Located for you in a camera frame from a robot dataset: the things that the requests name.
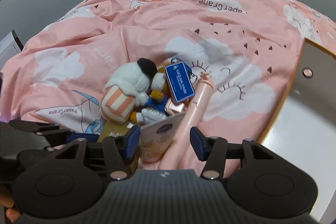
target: purple oval logo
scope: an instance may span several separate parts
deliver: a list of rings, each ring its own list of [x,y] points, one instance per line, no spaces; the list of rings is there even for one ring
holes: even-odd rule
[[[168,130],[171,130],[173,128],[173,125],[171,123],[167,123],[164,126],[160,127],[156,133],[160,134],[160,133],[164,133],[167,132]]]

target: silver screw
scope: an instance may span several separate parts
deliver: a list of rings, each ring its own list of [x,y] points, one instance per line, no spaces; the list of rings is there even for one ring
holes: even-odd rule
[[[110,177],[115,180],[123,180],[127,177],[127,174],[124,171],[114,171],[110,174]]]
[[[219,177],[219,173],[214,170],[208,170],[203,173],[203,177],[206,179],[216,179]]]

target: round hole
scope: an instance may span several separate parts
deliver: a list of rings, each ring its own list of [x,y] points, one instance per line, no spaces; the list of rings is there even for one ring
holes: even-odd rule
[[[306,78],[312,78],[312,77],[313,77],[313,72],[312,72],[312,70],[309,69],[309,68],[304,68],[304,69],[302,70],[302,74],[303,74],[303,76],[306,77]]]

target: orange and white striped fabric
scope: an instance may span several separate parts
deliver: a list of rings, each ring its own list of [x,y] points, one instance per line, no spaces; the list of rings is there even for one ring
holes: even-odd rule
[[[134,106],[134,96],[126,96],[114,85],[105,90],[100,103],[100,111],[107,121],[122,124],[127,121]]]

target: pink selfie stick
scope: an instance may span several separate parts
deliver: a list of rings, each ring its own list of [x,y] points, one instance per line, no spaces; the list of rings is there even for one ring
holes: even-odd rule
[[[175,137],[166,150],[158,169],[178,169],[190,145],[190,129],[198,126],[213,92],[214,83],[209,73],[200,73],[195,96],[189,102],[185,116],[176,130]]]

